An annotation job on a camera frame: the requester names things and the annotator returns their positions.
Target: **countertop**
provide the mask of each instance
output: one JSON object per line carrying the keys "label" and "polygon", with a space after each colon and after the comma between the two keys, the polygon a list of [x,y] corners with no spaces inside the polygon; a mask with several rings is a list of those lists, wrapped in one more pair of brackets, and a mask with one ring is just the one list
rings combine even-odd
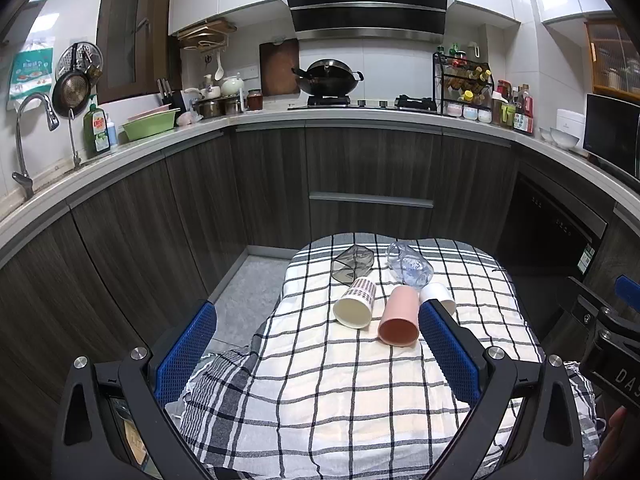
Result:
{"label": "countertop", "polygon": [[0,250],[17,235],[23,228],[36,220],[40,215],[68,198],[76,191],[91,184],[95,180],[106,176],[112,171],[122,168],[133,161],[159,150],[168,148],[178,142],[192,139],[202,134],[212,132],[234,124],[267,123],[273,121],[308,121],[308,120],[343,120],[343,121],[391,121],[395,123],[427,124],[456,128],[498,137],[517,142],[532,150],[552,158],[586,180],[605,191],[621,206],[627,209],[640,221],[640,196],[630,188],[605,173],[600,168],[590,164],[584,158],[571,152],[556,148],[551,144],[505,130],[491,124],[451,118],[440,115],[421,114],[418,112],[383,110],[380,108],[319,108],[282,111],[248,112],[233,117],[223,117],[202,120],[196,124],[189,124],[174,128],[163,134],[146,139],[137,140],[120,146],[120,149],[109,155],[90,161],[80,170],[58,178],[52,184],[41,187],[34,198],[22,204],[0,221]]}

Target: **screw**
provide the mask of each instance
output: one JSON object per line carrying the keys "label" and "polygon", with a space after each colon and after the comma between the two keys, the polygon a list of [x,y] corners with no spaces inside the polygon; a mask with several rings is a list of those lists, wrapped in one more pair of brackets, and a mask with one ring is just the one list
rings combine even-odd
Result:
{"label": "screw", "polygon": [[555,366],[556,368],[558,368],[559,366],[562,366],[562,359],[559,358],[557,355],[552,354],[549,356],[549,363],[552,366]]}
{"label": "screw", "polygon": [[134,348],[131,351],[131,358],[135,359],[136,361],[140,361],[140,359],[144,359],[145,357],[146,357],[146,348],[143,346]]}
{"label": "screw", "polygon": [[504,357],[504,350],[499,346],[490,346],[486,352],[491,359],[500,360]]}
{"label": "screw", "polygon": [[84,357],[83,355],[81,355],[79,358],[77,358],[74,361],[74,367],[75,368],[84,368],[86,366],[87,363],[87,358]]}

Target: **microwave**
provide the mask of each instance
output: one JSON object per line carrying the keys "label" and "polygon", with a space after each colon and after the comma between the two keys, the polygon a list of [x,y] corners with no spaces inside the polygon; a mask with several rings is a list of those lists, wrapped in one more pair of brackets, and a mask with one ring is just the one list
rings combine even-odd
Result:
{"label": "microwave", "polygon": [[584,149],[622,180],[640,178],[640,106],[626,101],[587,95]]}

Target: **black pot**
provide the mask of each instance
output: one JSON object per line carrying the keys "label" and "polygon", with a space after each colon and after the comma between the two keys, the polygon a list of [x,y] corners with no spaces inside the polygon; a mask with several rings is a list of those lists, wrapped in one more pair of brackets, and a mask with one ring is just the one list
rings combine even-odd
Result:
{"label": "black pot", "polygon": [[[292,68],[296,82],[303,92],[319,97],[343,97],[351,92],[358,80],[351,69],[336,59],[321,59],[312,63],[308,70]],[[364,81],[362,72],[355,72]]]}

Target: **cutting board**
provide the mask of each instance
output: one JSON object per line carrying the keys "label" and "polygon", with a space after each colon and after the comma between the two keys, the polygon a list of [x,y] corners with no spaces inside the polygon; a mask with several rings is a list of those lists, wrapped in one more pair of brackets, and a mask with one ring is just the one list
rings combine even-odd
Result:
{"label": "cutting board", "polygon": [[300,89],[292,67],[300,67],[298,40],[285,40],[281,44],[260,45],[260,81],[262,95],[297,94]]}

